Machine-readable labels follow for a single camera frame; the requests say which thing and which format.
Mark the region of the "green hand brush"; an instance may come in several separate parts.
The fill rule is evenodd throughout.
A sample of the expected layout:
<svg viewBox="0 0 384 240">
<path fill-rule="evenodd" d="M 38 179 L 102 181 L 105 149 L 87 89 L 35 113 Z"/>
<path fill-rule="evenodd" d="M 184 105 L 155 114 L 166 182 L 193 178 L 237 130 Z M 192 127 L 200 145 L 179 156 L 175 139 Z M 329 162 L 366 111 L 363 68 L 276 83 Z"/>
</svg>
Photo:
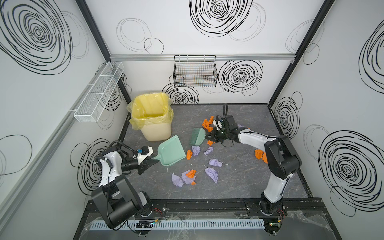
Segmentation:
<svg viewBox="0 0 384 240">
<path fill-rule="evenodd" d="M 206 140 L 205 136 L 208 133 L 209 132 L 203 128 L 193 128 L 189 142 L 190 146 L 200 146 L 204 140 Z"/>
</svg>

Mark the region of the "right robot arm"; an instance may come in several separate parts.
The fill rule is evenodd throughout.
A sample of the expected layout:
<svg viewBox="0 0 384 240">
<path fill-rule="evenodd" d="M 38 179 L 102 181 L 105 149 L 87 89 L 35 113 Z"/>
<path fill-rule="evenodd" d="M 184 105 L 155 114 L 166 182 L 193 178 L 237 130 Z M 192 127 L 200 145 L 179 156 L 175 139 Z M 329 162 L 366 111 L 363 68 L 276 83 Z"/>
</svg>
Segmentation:
<svg viewBox="0 0 384 240">
<path fill-rule="evenodd" d="M 206 134 L 206 139 L 216 143 L 230 140 L 263 151 L 271 175 L 267 187 L 261 194 L 260 209 L 266 216 L 271 216 L 282 209 L 284 190 L 302 165 L 296 149 L 287 136 L 273 137 L 238 126 L 234 117 L 228 115 L 228 104 L 224 104 L 223 115 L 217 116 L 214 120 L 214 128 Z"/>
</svg>

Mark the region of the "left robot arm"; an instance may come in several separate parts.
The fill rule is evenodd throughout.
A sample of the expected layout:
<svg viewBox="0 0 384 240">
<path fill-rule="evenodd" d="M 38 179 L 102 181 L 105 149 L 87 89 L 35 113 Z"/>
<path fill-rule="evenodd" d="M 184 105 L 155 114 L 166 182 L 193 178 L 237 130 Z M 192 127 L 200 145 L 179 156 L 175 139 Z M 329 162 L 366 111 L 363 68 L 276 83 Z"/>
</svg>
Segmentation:
<svg viewBox="0 0 384 240">
<path fill-rule="evenodd" d="M 148 217 L 153 212 L 153 203 L 144 191 L 136 191 L 126 177 L 133 170 L 144 173 L 157 162 L 150 159 L 152 147 L 133 150 L 118 141 L 94 157 L 102 168 L 99 186 L 91 197 L 107 226 L 120 229 L 131 217 Z"/>
</svg>

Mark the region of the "green plastic dustpan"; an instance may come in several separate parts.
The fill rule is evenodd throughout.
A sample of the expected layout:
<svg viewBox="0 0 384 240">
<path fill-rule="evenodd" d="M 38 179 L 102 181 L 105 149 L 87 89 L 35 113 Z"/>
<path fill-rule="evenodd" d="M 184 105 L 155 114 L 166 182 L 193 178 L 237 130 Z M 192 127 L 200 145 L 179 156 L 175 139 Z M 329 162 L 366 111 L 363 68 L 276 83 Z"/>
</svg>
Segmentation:
<svg viewBox="0 0 384 240">
<path fill-rule="evenodd" d="M 158 155 L 152 160 L 160 161 L 160 163 L 169 167 L 186 158 L 186 153 L 177 135 L 161 143 L 158 147 Z"/>
</svg>

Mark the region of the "orange paper scrap under right arm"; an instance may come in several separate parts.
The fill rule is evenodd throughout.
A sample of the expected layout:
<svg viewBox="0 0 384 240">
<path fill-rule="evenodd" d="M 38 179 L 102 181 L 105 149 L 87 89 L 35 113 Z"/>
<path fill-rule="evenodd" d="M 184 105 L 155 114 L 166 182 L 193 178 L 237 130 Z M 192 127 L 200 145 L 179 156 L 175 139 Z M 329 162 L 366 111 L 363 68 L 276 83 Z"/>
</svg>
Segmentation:
<svg viewBox="0 0 384 240">
<path fill-rule="evenodd" d="M 263 153 L 262 160 L 263 160 L 264 163 L 268 164 L 267 154 L 266 153 Z"/>
</svg>

